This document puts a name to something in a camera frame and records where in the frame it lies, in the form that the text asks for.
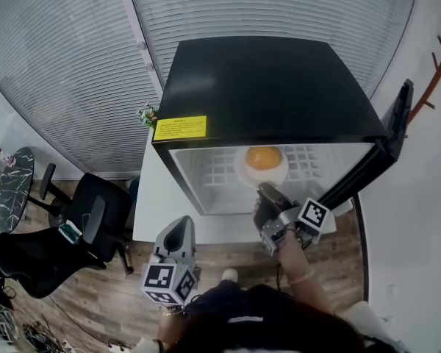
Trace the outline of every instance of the white table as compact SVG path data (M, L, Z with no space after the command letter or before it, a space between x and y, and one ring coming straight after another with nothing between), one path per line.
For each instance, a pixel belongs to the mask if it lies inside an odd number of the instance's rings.
M151 130L140 172L132 239L154 242L170 222L189 215L196 227L196 243L260 241L251 215L199 215L152 146L152 135ZM323 233L336 229L335 219L331 217Z

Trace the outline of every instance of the window blind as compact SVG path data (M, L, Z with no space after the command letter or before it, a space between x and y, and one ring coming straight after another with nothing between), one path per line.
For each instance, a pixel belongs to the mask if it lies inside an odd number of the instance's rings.
M0 91L81 169L140 170L159 99L122 0L0 0Z
M180 40L271 35L329 43L370 96L398 46L414 0L134 1L165 78Z

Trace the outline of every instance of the round orange food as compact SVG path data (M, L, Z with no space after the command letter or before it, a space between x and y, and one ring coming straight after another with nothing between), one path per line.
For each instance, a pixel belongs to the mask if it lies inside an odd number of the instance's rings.
M259 146L249 148L245 155L245 162L255 170L270 170L279 166L282 155L278 148L273 146Z

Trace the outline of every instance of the white shoe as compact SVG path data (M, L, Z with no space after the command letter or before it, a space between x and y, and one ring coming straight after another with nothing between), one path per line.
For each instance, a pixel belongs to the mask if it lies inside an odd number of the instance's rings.
M222 279L228 279L228 280L233 281L233 282L235 282L237 284L238 283L238 272L237 272L237 269L227 268L222 273Z

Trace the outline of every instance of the white wall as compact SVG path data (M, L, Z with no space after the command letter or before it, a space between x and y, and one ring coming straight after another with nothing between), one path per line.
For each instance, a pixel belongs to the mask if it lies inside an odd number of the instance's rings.
M83 173L50 146L0 93L0 148L10 154L23 146L35 155L35 178L41 179L49 163L56 164L53 179L80 179Z
M441 58L441 0L417 0L406 33L372 98L382 115L405 78L414 103ZM370 304L392 317L391 335L413 353L441 350L441 82L408 129L401 158L362 191L370 272Z

